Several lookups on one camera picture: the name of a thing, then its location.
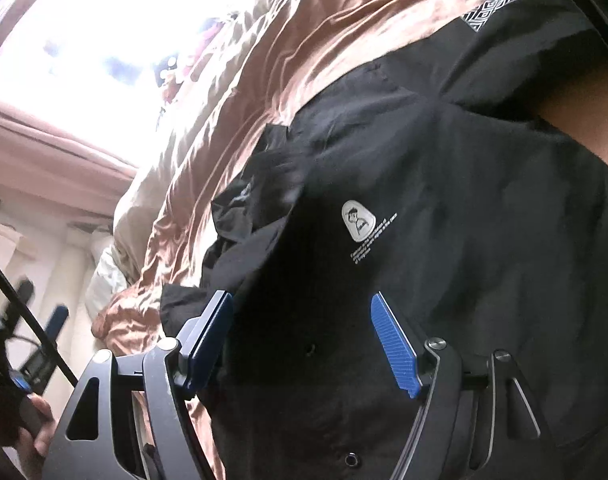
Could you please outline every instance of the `blue rubber pad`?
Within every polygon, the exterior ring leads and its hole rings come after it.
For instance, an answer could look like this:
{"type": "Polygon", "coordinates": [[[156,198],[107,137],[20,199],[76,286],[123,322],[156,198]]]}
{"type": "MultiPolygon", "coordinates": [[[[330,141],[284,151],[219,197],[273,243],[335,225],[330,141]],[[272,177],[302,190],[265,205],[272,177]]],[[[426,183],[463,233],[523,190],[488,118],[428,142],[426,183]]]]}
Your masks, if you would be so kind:
{"type": "Polygon", "coordinates": [[[407,390],[414,399],[421,390],[421,383],[417,378],[417,357],[381,293],[373,296],[370,302],[370,319],[384,347],[398,386],[407,390]]]}

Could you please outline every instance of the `pink curtain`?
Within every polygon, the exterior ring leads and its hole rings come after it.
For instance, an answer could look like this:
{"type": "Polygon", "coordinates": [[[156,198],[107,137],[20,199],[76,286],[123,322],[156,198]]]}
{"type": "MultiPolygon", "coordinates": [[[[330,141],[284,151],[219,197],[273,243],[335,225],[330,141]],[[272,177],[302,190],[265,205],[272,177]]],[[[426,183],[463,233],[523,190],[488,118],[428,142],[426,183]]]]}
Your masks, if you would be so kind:
{"type": "Polygon", "coordinates": [[[0,193],[57,209],[72,221],[106,223],[136,168],[0,101],[0,193]]]}

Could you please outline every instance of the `metal screw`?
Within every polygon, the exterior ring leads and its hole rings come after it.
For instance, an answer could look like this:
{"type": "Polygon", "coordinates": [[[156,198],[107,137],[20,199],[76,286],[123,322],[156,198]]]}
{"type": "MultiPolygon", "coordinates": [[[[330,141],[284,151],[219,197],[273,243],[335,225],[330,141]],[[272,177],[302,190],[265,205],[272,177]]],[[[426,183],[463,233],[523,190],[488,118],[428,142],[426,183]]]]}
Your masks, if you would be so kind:
{"type": "Polygon", "coordinates": [[[174,337],[164,337],[157,342],[157,346],[162,350],[172,350],[177,346],[177,339],[174,337]]]}
{"type": "Polygon", "coordinates": [[[112,355],[113,352],[111,352],[108,348],[102,348],[95,353],[93,356],[93,361],[97,364],[105,363],[111,358],[112,355]]]}
{"type": "Polygon", "coordinates": [[[346,458],[344,459],[345,464],[348,467],[354,468],[354,467],[359,467],[360,464],[360,460],[359,460],[359,456],[357,456],[354,453],[348,453],[348,455],[346,455],[346,458]]]}
{"type": "Polygon", "coordinates": [[[446,341],[440,337],[431,337],[428,339],[428,346],[433,350],[443,350],[446,348],[446,341]]]}
{"type": "Polygon", "coordinates": [[[497,361],[501,361],[502,363],[506,363],[510,361],[510,354],[505,350],[495,350],[495,359],[497,361]]]}

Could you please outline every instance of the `shirt button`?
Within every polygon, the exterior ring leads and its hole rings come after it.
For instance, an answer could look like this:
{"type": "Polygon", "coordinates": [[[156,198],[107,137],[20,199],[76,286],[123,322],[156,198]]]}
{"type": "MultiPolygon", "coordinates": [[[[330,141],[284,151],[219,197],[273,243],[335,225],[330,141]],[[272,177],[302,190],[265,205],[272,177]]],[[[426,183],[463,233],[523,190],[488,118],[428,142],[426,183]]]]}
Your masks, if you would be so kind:
{"type": "Polygon", "coordinates": [[[361,463],[361,460],[359,459],[359,456],[357,456],[354,453],[348,453],[348,455],[346,455],[345,459],[344,459],[344,463],[348,466],[348,467],[359,467],[359,464],[361,463]]]}

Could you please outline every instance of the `printed logo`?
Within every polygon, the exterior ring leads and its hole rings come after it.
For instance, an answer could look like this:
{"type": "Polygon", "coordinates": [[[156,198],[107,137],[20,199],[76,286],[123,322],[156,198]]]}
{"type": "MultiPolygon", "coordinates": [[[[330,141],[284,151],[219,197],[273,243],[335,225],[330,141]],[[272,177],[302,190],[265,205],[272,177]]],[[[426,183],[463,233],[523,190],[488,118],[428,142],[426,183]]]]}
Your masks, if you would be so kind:
{"type": "Polygon", "coordinates": [[[375,229],[375,215],[355,200],[348,200],[341,206],[341,217],[348,232],[356,242],[362,242],[375,229]]]}

